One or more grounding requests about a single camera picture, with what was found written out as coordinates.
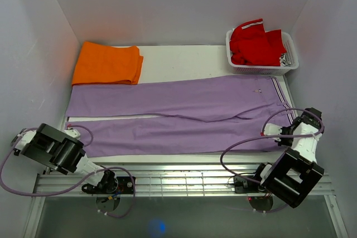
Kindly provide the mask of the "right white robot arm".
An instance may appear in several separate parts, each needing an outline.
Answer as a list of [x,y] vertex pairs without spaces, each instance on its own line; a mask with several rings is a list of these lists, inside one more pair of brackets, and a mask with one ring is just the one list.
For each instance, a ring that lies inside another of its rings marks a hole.
[[307,108],[288,127],[264,124],[262,135],[282,135],[274,140],[286,150],[275,163],[258,167],[252,177],[255,190],[267,190],[292,208],[301,204],[324,175],[316,160],[317,143],[324,132],[321,116],[319,110]]

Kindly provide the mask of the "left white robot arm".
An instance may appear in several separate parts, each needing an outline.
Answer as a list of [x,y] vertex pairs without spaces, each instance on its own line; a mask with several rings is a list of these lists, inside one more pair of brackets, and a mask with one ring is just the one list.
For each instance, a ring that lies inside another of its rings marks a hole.
[[93,163],[79,140],[76,129],[60,131],[45,123],[34,130],[22,129],[11,142],[14,155],[23,155],[64,175],[73,173],[86,178],[81,190],[87,194],[112,194],[119,186],[115,173],[100,171]]

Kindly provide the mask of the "purple trousers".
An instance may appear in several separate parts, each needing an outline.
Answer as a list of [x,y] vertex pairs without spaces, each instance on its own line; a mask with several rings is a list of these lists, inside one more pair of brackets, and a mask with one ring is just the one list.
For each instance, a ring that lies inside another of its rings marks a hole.
[[74,86],[66,116],[80,124],[89,157],[277,150],[257,140],[267,119],[286,127],[293,113],[270,76],[229,75],[139,85]]

